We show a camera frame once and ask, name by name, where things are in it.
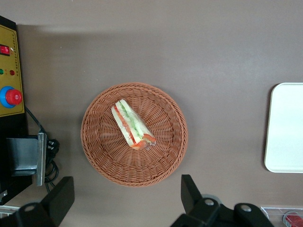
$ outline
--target white tray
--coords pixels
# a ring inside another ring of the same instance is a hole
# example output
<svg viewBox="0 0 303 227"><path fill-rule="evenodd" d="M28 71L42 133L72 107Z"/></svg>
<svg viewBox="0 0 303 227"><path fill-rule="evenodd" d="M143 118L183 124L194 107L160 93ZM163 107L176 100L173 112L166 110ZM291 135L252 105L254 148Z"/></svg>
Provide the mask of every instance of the white tray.
<svg viewBox="0 0 303 227"><path fill-rule="evenodd" d="M303 83L282 83L271 93L265 166L303 173Z"/></svg>

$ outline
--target red object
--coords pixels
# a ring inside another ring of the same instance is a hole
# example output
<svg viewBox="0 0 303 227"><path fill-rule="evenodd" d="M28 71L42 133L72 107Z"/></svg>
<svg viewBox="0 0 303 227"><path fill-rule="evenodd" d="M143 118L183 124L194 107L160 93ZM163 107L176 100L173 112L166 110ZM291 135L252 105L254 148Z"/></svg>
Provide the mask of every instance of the red object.
<svg viewBox="0 0 303 227"><path fill-rule="evenodd" d="M0 45L0 53L9 55L9 47Z"/></svg>
<svg viewBox="0 0 303 227"><path fill-rule="evenodd" d="M287 212L284 215L283 221L287 227L303 227L303 219L297 212Z"/></svg>
<svg viewBox="0 0 303 227"><path fill-rule="evenodd" d="M22 102L22 94L16 89L10 89L6 92L5 99L10 105L18 105Z"/></svg>

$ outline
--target sandwich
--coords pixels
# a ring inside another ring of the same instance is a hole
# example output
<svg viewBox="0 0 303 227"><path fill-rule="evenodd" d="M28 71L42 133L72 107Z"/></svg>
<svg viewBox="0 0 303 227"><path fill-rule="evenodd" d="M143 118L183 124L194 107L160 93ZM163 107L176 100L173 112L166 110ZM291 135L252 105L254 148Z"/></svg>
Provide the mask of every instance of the sandwich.
<svg viewBox="0 0 303 227"><path fill-rule="evenodd" d="M155 145L156 138L145 126L137 113L121 99L111 108L127 144L135 150Z"/></svg>

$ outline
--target red switch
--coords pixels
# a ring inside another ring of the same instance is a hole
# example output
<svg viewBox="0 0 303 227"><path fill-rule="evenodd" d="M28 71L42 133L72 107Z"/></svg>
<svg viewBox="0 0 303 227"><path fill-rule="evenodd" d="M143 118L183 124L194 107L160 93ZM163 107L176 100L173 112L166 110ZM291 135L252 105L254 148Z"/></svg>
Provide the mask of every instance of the red switch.
<svg viewBox="0 0 303 227"><path fill-rule="evenodd" d="M6 92L5 99L10 105L18 105L22 102L22 94L16 89L10 89Z"/></svg>
<svg viewBox="0 0 303 227"><path fill-rule="evenodd" d="M0 53L9 56L9 47L0 45Z"/></svg>

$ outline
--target black cable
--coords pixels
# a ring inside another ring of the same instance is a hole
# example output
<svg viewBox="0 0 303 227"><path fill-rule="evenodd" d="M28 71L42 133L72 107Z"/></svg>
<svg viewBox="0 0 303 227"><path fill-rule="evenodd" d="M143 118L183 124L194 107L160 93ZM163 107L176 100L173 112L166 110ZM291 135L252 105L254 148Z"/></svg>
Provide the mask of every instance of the black cable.
<svg viewBox="0 0 303 227"><path fill-rule="evenodd" d="M46 131L43 128L42 124L36 119L36 117L32 114L32 112L30 112L30 110L26 106L25 106L25 110L39 126L40 131L46 134ZM45 157L45 171L49 169L51 165L53 166L50 172L48 173L45 172L45 187L47 193L49 193L51 191L49 184L54 188L55 184L53 182L57 179L59 175L59 168L53 159L55 158L56 154L59 151L60 143L55 139L49 140L48 137L46 138L47 138L46 139L47 147L46 147L46 157Z"/></svg>
<svg viewBox="0 0 303 227"><path fill-rule="evenodd" d="M36 119L36 117L32 114L32 112L30 112L30 110L24 106L26 112L33 118L33 120L36 122L36 124L39 126L41 132L45 133L46 134L46 131L45 129L43 128L42 124Z"/></svg>

